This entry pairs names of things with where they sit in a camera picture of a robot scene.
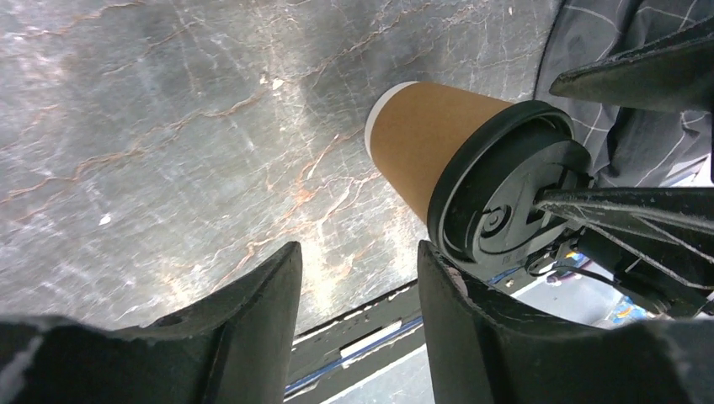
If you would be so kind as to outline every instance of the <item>marble surface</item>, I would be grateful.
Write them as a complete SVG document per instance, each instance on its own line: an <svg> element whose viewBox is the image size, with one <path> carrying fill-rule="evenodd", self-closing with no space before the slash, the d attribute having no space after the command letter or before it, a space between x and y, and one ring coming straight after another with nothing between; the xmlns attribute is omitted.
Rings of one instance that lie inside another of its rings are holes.
<svg viewBox="0 0 714 404"><path fill-rule="evenodd" d="M0 0L0 311L145 325L289 240L297 331L416 275L371 105L528 99L557 0Z"/></svg>

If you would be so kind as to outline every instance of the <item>wire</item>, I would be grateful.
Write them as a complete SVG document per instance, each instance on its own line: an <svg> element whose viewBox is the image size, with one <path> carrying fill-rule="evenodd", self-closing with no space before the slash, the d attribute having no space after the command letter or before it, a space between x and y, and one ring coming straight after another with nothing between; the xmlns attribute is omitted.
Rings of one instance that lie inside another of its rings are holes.
<svg viewBox="0 0 714 404"><path fill-rule="evenodd" d="M607 279L606 277L604 277L601 274L596 274L595 272L586 271L582 268L574 267L572 265L560 265L557 267L553 267L552 269L558 270L560 268L566 268L568 271L573 272L575 274L581 274L583 276L587 276L588 278L598 280L604 284L608 284L608 285L612 286L613 288L617 287L617 284L615 282Z"/></svg>
<svg viewBox="0 0 714 404"><path fill-rule="evenodd" d="M551 271L548 270L548 271L543 271L543 272L538 273L538 272L533 272L533 271L530 271L529 269L526 269L525 272L527 272L528 275L532 276L533 278L540 278L541 276L548 275Z"/></svg>
<svg viewBox="0 0 714 404"><path fill-rule="evenodd" d="M580 269L588 268L590 266L590 264L592 263L592 261L587 259L585 256L582 256L582 254L580 254L580 255L581 255L580 259L577 259L576 262L572 266L574 266L575 268L580 268ZM556 267L563 266L563 265L567 265L568 267L571 266L571 265L568 265L567 263L563 263L562 265L557 265ZM572 277L575 277L575 276L582 276L582 275L576 274L573 271L567 271L565 274L555 272L552 275L548 276L546 282L548 284L555 284L557 282L562 282L563 280L571 279Z"/></svg>
<svg viewBox="0 0 714 404"><path fill-rule="evenodd" d="M506 270L503 271L501 274L498 274L498 275L494 276L493 278L489 279L489 280L487 281L487 283L488 283L488 284L497 284L498 282L504 280L506 277L508 277L508 276L510 276L510 275L512 275L512 274L515 274L516 272L518 272L519 269L520 269L520 267L518 267L518 268L506 269Z"/></svg>

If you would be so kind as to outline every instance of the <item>blue stripe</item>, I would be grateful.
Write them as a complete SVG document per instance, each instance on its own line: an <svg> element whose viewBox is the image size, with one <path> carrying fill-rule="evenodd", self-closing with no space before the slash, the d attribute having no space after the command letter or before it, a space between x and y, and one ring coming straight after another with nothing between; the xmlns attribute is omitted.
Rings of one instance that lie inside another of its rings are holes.
<svg viewBox="0 0 714 404"><path fill-rule="evenodd" d="M501 274L498 274L494 276L493 278L489 279L486 281L487 284L497 284L498 282L504 280L505 277L510 276L512 274L515 274L516 271L518 271L520 267L518 268L511 268L511 269L506 269L503 271Z"/></svg>
<svg viewBox="0 0 714 404"><path fill-rule="evenodd" d="M392 332L391 334L386 335L386 336L374 341L373 343L367 345L366 347L360 349L359 351L352 353L351 355L346 356L344 358L338 359L338 360L332 362L331 364L328 364L328 365L324 366L323 368L319 369L315 373L313 373L311 375L307 375L307 376L303 377L302 379L296 381L295 383L288 385L285 388L285 395L287 396L288 394L290 394L292 392L295 392L295 391L298 391L304 387L307 387L313 381L316 381L317 379L319 379L326 373L329 373L330 371L334 370L335 368L339 367L343 363L345 363L351 359L354 359L354 358L360 356L361 354L371 351L372 349L377 348L378 346L382 345L383 343L389 342L390 340L392 340L406 332L413 330L414 328L420 326L423 321L424 321L424 319L421 316L419 316L419 317L411 320L410 322L402 325L395 332Z"/></svg>

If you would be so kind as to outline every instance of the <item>plaid fabric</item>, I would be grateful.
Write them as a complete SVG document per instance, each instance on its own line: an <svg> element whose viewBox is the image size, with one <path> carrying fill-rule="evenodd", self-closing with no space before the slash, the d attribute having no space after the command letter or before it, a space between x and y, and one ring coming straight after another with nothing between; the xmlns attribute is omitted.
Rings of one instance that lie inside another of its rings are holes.
<svg viewBox="0 0 714 404"><path fill-rule="evenodd" d="M714 0L564 0L541 62L535 99L573 117L597 186L657 187L674 164L711 150L711 116L625 109L548 93L557 75L637 48L714 13Z"/></svg>

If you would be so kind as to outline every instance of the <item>paper cup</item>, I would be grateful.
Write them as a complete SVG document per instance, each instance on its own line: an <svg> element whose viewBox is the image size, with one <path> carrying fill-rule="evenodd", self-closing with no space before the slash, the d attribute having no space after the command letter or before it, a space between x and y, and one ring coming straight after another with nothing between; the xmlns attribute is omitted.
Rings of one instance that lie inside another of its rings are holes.
<svg viewBox="0 0 714 404"><path fill-rule="evenodd" d="M403 82L370 111L365 145L377 169L427 223L434 187L464 142L511 103L435 84Z"/></svg>

